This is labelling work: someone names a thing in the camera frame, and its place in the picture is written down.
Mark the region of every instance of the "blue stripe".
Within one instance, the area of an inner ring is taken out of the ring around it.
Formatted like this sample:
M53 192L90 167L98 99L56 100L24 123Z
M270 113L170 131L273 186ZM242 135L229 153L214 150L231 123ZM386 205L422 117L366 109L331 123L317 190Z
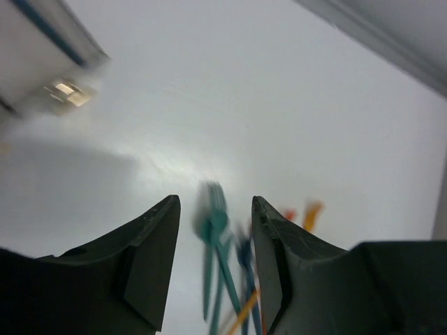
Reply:
M64 54L79 66L86 61L51 27L27 0L10 0L34 25L44 33Z

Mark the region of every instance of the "teal plastic fork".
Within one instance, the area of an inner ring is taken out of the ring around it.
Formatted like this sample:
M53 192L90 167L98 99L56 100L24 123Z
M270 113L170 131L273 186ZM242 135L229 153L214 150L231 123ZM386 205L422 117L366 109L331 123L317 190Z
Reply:
M228 263L228 258L230 254L231 247L231 238L225 242L223 245L223 253L222 260ZM212 321L210 327L210 335L217 335L219 332L219 316L221 313L221 305L222 305L222 293L224 292L224 272L222 269L219 269L219 279L217 281L217 291L216 291L216 301L214 303L214 312L212 314Z
M220 236L228 225L228 216L226 214L226 201L224 191L218 183L212 183L208 186L210 191L211 214L205 220L200 230L200 238L207 244L205 254L205 282L203 295L203 317L206 320L210 306L210 293L212 282L212 271L214 255L216 251L219 260L220 270L230 295L230 300L237 314L240 313L240 303L237 298L235 284L228 268L227 258L224 257L224 247L220 242Z

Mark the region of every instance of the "white surface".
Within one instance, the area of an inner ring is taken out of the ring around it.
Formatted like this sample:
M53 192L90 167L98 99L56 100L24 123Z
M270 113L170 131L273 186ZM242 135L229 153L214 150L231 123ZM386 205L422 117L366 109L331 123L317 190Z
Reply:
M69 4L112 61L84 108L3 134L2 246L58 255L176 193L163 334L206 334L205 180L233 227L253 195L300 213L317 198L316 233L338 246L430 238L447 103L409 76L289 0Z

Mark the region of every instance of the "blue plastic fork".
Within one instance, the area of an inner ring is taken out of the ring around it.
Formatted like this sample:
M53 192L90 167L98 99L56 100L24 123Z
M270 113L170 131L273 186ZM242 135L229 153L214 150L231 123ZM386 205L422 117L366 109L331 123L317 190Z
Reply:
M247 280L247 287L245 289L246 302L249 301L251 295L256 290L254 284L254 272L251 268L251 237L242 238L242 241L237 249L237 260L242 268L245 270L245 276ZM259 305L256 303L251 310L253 315L253 323L256 335L262 335L261 315L259 313ZM248 335L249 333L249 318L247 318L242 324L242 335Z

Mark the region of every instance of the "gray edge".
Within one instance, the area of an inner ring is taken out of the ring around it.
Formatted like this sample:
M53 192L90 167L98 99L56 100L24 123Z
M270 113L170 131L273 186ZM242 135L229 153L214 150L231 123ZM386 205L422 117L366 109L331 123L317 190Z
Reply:
M447 73L359 11L336 0L295 0L447 98Z

